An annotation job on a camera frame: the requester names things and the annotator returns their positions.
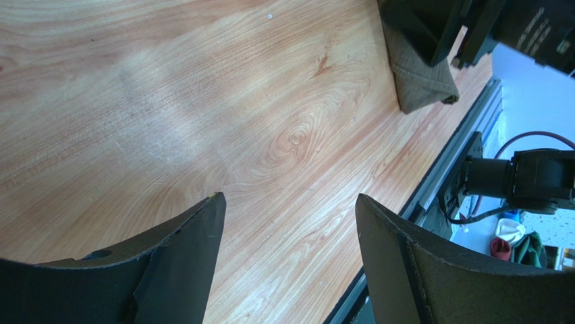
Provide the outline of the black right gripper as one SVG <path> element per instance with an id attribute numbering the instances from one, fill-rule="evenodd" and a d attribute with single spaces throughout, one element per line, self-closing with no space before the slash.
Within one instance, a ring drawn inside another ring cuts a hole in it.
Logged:
<path id="1" fill-rule="evenodd" d="M 573 1 L 379 1 L 385 24 L 401 32 L 429 66 L 443 61 L 462 26 L 464 40 L 451 64 L 476 65 L 505 45 L 541 66 L 574 76 Z"/>

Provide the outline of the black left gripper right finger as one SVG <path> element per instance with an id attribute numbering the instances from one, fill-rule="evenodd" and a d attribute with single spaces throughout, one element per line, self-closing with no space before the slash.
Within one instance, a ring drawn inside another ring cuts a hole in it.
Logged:
<path id="1" fill-rule="evenodd" d="M 573 323 L 574 274 L 502 261 L 356 200 L 364 272 L 378 323 Z"/>

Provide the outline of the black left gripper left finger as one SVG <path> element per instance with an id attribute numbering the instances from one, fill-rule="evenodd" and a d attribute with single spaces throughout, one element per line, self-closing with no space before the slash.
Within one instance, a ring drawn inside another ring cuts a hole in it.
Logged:
<path id="1" fill-rule="evenodd" d="M 225 221 L 216 192 L 82 259 L 1 260 L 2 323 L 202 323 Z"/>

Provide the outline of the olive brown cloth napkin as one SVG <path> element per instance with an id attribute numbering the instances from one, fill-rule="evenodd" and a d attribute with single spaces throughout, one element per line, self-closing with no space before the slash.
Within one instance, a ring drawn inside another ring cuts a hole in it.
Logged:
<path id="1" fill-rule="evenodd" d="M 426 106 L 453 105 L 460 93 L 446 60 L 428 66 L 400 32 L 383 25 L 389 64 L 402 113 L 408 115 Z"/>

